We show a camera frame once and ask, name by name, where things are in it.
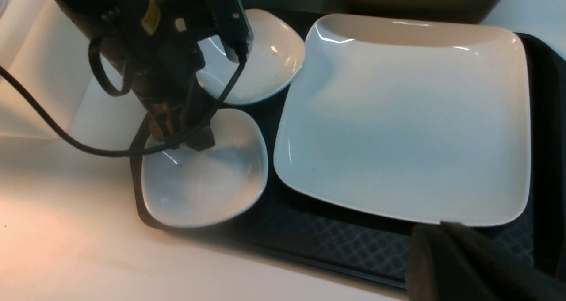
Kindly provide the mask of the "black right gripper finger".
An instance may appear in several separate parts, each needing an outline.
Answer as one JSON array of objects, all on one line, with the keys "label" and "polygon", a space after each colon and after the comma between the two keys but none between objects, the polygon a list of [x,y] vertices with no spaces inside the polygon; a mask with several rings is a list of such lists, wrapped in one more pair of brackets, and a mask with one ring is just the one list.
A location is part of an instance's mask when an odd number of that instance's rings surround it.
[{"label": "black right gripper finger", "polygon": [[460,223],[412,229],[405,275],[411,301],[563,301],[565,284]]}]

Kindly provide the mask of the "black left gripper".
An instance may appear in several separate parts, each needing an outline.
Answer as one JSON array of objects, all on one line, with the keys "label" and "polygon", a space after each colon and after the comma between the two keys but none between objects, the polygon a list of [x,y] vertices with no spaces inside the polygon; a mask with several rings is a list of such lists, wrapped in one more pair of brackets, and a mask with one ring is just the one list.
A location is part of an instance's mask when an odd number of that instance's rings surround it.
[{"label": "black left gripper", "polygon": [[[186,144],[196,151],[216,144],[211,120],[248,61],[253,33],[240,0],[149,0],[148,30],[134,35],[126,0],[102,16],[112,31],[93,38],[88,59],[107,94],[133,90],[147,111],[150,133],[161,145],[155,153]],[[202,92],[197,73],[206,66],[198,42],[219,36],[226,58],[237,69],[215,99]]]}]

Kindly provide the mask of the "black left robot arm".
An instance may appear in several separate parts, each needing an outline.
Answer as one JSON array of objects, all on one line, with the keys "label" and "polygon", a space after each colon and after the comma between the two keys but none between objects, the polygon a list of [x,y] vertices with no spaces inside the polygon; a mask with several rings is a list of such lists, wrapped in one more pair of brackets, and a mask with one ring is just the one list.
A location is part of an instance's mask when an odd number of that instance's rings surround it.
[{"label": "black left robot arm", "polygon": [[[185,144],[215,146],[211,128],[247,63],[253,33],[241,0],[54,0],[89,40],[88,62],[111,97],[133,93],[145,108],[150,134],[161,146],[142,151],[85,152],[107,157],[143,156]],[[217,98],[198,84],[206,66],[199,42],[219,36],[238,64]]]}]

